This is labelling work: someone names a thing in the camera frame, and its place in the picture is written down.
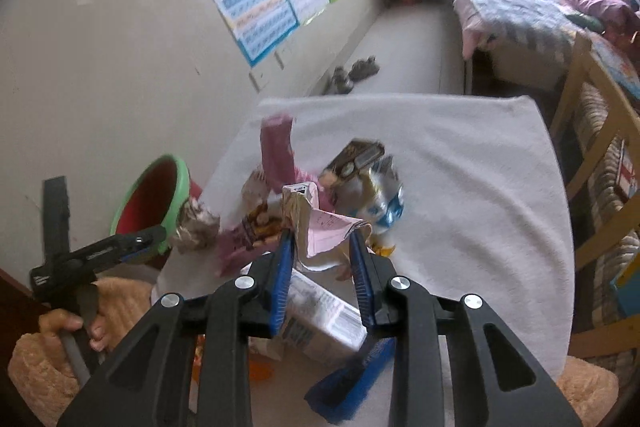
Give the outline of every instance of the chair backrest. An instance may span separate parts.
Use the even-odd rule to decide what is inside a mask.
[[[625,140],[631,161],[640,166],[640,120],[618,84],[591,54],[591,40],[578,32],[574,56],[564,84],[549,134],[558,142],[562,131],[580,100],[582,84],[593,84],[609,106],[607,119],[593,144],[584,154],[580,168],[566,186],[567,199],[571,201],[603,158],[616,136]],[[640,224],[640,191],[613,215],[596,233],[575,252],[576,271],[614,247],[627,233]]]

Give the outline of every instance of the white tablecloth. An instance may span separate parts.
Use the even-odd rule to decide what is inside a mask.
[[[260,120],[282,111],[296,118],[292,147],[308,171],[321,171],[353,137],[381,140],[395,155],[405,189],[404,216],[392,230],[398,273],[434,295],[481,295],[553,378],[561,374],[572,321],[572,234],[556,156],[531,99],[390,94],[266,100],[204,189],[202,199],[223,216],[223,225],[238,222],[240,189],[260,162]],[[155,294],[210,293],[221,283],[214,270],[210,253],[174,252]],[[323,276],[355,303],[351,282]],[[391,371],[347,425],[386,427]],[[272,380],[252,385],[254,425],[326,425],[303,400],[326,374],[289,349]]]

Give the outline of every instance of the silver screw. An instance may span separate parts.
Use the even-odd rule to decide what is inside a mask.
[[[165,308],[173,308],[180,303],[180,296],[176,295],[175,293],[167,293],[167,295],[160,299],[160,303]]]
[[[411,281],[406,277],[394,277],[391,279],[391,286],[396,290],[406,290],[411,286]]]
[[[482,306],[482,299],[477,295],[467,295],[465,297],[465,304],[472,310],[477,310],[480,306]]]
[[[251,288],[254,285],[254,279],[249,277],[248,275],[243,275],[242,277],[238,277],[236,279],[236,288],[240,288],[241,290],[246,290]]]

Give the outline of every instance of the floor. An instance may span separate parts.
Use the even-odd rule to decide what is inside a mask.
[[[463,93],[460,25],[449,5],[383,11],[347,61],[347,71],[369,55],[376,56],[380,73],[358,82],[354,93]]]

